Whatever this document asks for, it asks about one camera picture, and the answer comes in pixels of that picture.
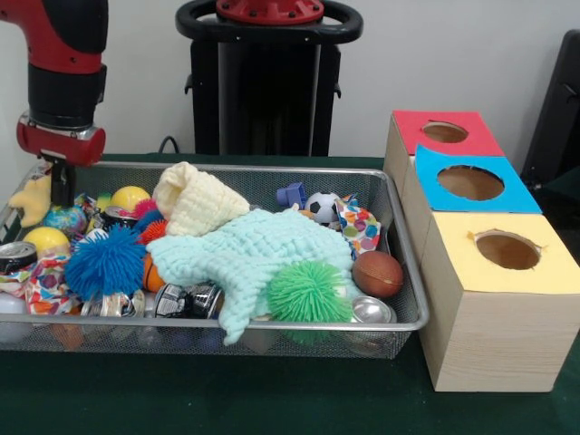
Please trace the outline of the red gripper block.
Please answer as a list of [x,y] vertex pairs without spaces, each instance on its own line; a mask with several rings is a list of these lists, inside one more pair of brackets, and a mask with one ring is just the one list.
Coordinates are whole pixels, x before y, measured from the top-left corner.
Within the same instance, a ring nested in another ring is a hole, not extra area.
[[102,128],[92,126],[80,131],[51,130],[34,123],[28,115],[19,118],[16,137],[25,152],[59,159],[53,162],[51,168],[51,202],[54,206],[74,204],[74,166],[89,167],[97,163],[102,157],[106,141],[106,133]]

